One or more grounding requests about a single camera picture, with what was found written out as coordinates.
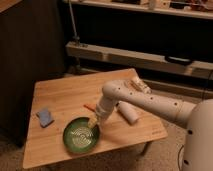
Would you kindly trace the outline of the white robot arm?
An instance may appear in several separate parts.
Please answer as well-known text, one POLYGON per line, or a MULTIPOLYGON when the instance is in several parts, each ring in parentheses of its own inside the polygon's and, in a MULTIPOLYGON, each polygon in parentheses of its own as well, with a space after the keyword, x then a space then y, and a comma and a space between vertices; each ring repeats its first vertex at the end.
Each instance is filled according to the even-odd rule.
POLYGON ((105 122, 119 102, 127 102, 186 130, 181 171, 213 171, 213 99, 197 104, 129 88, 126 80, 103 84, 88 126, 105 122))

